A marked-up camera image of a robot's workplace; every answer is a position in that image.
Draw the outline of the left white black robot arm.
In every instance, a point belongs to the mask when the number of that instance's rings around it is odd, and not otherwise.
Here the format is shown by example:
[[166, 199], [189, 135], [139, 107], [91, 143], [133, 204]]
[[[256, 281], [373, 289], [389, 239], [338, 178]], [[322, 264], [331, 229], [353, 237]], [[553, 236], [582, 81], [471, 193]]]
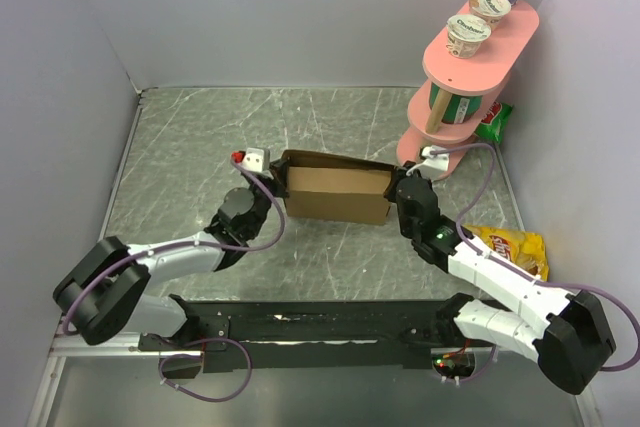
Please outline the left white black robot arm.
[[149, 288], [173, 279], [225, 270], [247, 253], [274, 246], [277, 233], [253, 244], [268, 213], [285, 216], [279, 200], [286, 188], [279, 161], [260, 160], [256, 152], [233, 153], [232, 166], [247, 181], [234, 188], [203, 230], [155, 244], [125, 244], [118, 237], [98, 241], [56, 286], [53, 299], [63, 314], [62, 331], [88, 345], [100, 345], [121, 332], [162, 337], [174, 348], [191, 346], [203, 333], [193, 306], [176, 295], [155, 297]]

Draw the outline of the brown cardboard box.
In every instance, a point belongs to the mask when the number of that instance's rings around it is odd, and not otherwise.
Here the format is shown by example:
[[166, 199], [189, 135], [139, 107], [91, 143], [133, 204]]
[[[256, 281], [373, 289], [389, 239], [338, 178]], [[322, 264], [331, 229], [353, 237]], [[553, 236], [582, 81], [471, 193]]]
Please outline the brown cardboard box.
[[395, 166], [336, 154], [286, 150], [271, 173], [284, 188], [292, 218], [383, 225], [391, 202], [385, 193]]

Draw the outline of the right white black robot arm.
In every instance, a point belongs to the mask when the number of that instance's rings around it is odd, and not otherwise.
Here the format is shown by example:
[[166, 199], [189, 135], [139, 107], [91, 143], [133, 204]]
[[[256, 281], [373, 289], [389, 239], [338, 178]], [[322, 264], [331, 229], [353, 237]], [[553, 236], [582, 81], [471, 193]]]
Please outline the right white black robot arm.
[[535, 362], [566, 393], [582, 393], [616, 350], [600, 300], [584, 287], [539, 282], [443, 215], [430, 180], [413, 164], [395, 167], [384, 196], [398, 211], [400, 233], [424, 261], [499, 302], [449, 299], [437, 333], [446, 344], [481, 340]]

